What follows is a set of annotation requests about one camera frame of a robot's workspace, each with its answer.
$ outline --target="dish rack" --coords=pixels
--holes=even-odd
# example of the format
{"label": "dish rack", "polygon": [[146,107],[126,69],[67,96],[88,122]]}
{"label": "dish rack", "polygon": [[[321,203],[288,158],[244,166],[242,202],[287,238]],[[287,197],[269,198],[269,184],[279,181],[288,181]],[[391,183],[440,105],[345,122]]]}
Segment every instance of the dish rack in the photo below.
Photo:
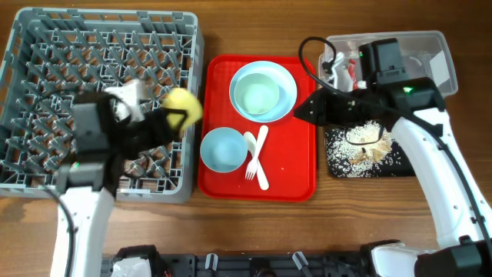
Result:
{"label": "dish rack", "polygon": [[[148,84],[144,110],[160,107],[173,87],[200,90],[204,39],[196,15],[97,9],[23,8],[15,16],[0,67],[0,195],[47,197],[71,142],[73,96],[57,88],[101,91],[140,78]],[[194,126],[180,142],[147,151],[148,167],[129,161],[144,178],[121,178],[117,199],[186,202],[193,176]]]}

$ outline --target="cable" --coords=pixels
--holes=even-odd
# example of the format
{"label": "cable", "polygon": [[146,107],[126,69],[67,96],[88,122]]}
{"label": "cable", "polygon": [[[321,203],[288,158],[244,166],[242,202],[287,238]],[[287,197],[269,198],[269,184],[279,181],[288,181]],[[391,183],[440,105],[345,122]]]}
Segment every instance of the cable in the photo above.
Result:
{"label": "cable", "polygon": [[335,52],[335,47],[333,46],[333,44],[331,44],[331,42],[327,41],[326,39],[324,39],[324,38],[318,38],[318,37],[308,37],[304,41],[302,41],[301,45],[299,45],[298,55],[299,55],[299,60],[300,60],[300,63],[302,65],[302,68],[306,71],[306,74],[309,77],[311,77],[316,83],[318,83],[319,85],[323,86],[328,91],[330,91],[333,94],[338,95],[340,97],[343,97],[343,98],[346,98],[346,99],[349,99],[349,100],[352,100],[352,101],[356,101],[356,102],[359,102],[359,103],[361,103],[363,105],[367,105],[367,106],[370,106],[370,107],[373,107],[373,108],[379,108],[379,109],[384,110],[386,112],[391,112],[391,113],[394,113],[395,115],[399,115],[399,116],[407,119],[408,121],[414,123],[415,125],[421,127],[424,131],[426,131],[427,133],[429,133],[429,135],[432,136],[432,138],[442,148],[442,150],[444,151],[444,153],[446,153],[447,157],[450,159],[451,164],[456,169],[456,172],[458,174],[458,177],[460,178],[460,180],[461,180],[461,182],[463,184],[464,190],[467,193],[467,197],[468,197],[468,199],[470,201],[471,208],[472,208],[472,210],[473,210],[473,212],[475,214],[475,217],[477,218],[478,226],[480,227],[480,231],[482,232],[482,236],[484,237],[484,241],[487,244],[487,251],[488,251],[488,254],[489,254],[490,264],[492,265],[492,242],[490,241],[490,236],[489,236],[489,233],[487,231],[487,227],[484,224],[484,217],[480,213],[480,210],[478,208],[477,201],[475,200],[475,197],[474,197],[473,192],[471,191],[470,185],[468,184],[468,181],[467,181],[466,177],[464,176],[463,170],[461,169],[461,167],[458,164],[457,160],[455,159],[455,157],[451,153],[451,151],[450,151],[449,147],[447,146],[447,144],[445,144],[442,141],[442,139],[440,139],[440,137],[438,135],[436,135],[434,132],[432,132],[432,130],[429,128],[429,124],[426,121],[424,121],[421,118],[418,118],[416,115],[407,114],[407,113],[402,112],[402,111],[399,111],[399,110],[397,110],[395,108],[390,108],[390,107],[387,107],[387,106],[384,106],[384,105],[381,105],[381,104],[377,104],[377,103],[374,103],[374,102],[369,102],[369,101],[365,101],[365,100],[356,98],[356,97],[354,97],[354,96],[352,96],[350,94],[347,94],[346,92],[342,92],[342,91],[340,91],[340,90],[338,90],[338,89],[330,86],[326,82],[323,82],[322,80],[320,80],[316,75],[314,75],[313,73],[311,73],[309,71],[309,68],[306,65],[306,63],[304,61],[304,57],[302,55],[302,50],[304,49],[304,46],[306,45],[306,43],[308,43],[310,41],[324,42],[334,52]]}
{"label": "cable", "polygon": [[330,46],[331,51],[333,51],[333,58],[329,62],[322,62],[321,67],[323,68],[324,72],[326,74],[332,73],[331,68],[333,67],[333,64],[335,63],[335,59],[337,59],[337,49],[329,42],[328,40],[320,37],[309,37],[309,41],[319,41],[323,42],[324,44]]}
{"label": "cable", "polygon": [[74,259],[75,252],[75,224],[74,220],[70,215],[70,211],[68,210],[66,204],[63,200],[60,199],[58,195],[56,195],[51,189],[43,189],[48,195],[55,200],[55,202],[60,206],[61,210],[65,214],[68,224],[68,256],[67,256],[67,265],[65,267],[65,277],[71,276],[71,266]]}

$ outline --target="bowl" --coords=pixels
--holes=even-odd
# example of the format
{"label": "bowl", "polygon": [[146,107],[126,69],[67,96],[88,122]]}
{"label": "bowl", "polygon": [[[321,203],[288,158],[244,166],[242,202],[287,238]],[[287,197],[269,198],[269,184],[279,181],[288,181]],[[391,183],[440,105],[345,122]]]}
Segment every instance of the bowl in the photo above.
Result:
{"label": "bowl", "polygon": [[[260,115],[253,115],[246,112],[239,106],[234,99],[234,90],[240,80],[254,73],[261,73],[270,77],[276,84],[279,90],[278,102],[272,110]],[[294,107],[298,96],[298,88],[294,77],[283,66],[268,61],[251,62],[240,68],[232,77],[229,85],[229,98],[234,109],[247,120],[260,123],[268,123],[277,121],[286,116]]]}
{"label": "bowl", "polygon": [[276,106],[280,92],[272,78],[252,73],[239,79],[233,94],[239,107],[251,115],[261,115]]}
{"label": "bowl", "polygon": [[247,154],[248,147],[243,135],[232,128],[215,128],[201,141],[201,160],[210,170],[218,173],[239,169]]}

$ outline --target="clear plastic container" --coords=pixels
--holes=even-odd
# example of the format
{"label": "clear plastic container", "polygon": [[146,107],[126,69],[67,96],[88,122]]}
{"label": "clear plastic container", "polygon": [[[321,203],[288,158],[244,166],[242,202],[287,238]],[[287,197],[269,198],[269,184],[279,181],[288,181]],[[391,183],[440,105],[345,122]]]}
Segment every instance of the clear plastic container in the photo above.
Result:
{"label": "clear plastic container", "polygon": [[[332,35],[327,40],[335,46],[337,52],[343,52],[348,62],[355,61],[355,76],[362,79],[357,48],[380,39],[396,38],[400,45],[401,55],[410,78],[429,77],[434,80],[443,97],[453,95],[458,90],[453,59],[447,47],[444,35],[439,31],[418,32],[381,32],[356,35]],[[318,63],[320,78],[327,80],[321,70],[321,63],[330,61],[333,52],[325,46]]]}

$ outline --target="wooden table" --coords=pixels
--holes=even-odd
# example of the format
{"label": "wooden table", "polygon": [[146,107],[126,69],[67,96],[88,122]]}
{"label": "wooden table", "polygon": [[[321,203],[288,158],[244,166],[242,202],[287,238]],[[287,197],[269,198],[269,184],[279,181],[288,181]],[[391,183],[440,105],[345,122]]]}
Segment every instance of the wooden table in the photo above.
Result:
{"label": "wooden table", "polygon": [[[2,52],[15,13],[40,1],[0,3]],[[205,64],[224,53],[296,55],[309,35],[440,30],[460,91],[447,99],[454,134],[482,192],[492,200],[490,83],[492,2],[461,1],[96,1],[46,0],[59,8],[181,10],[198,16]],[[321,44],[306,48],[315,65]],[[117,203],[104,253],[155,244],[161,253],[283,253],[355,250],[401,239],[435,248],[434,224],[416,178],[333,179],[318,132],[317,190],[298,204],[215,200],[198,188],[185,205]],[[55,245],[56,206],[49,200],[0,199],[0,276],[46,276]]]}

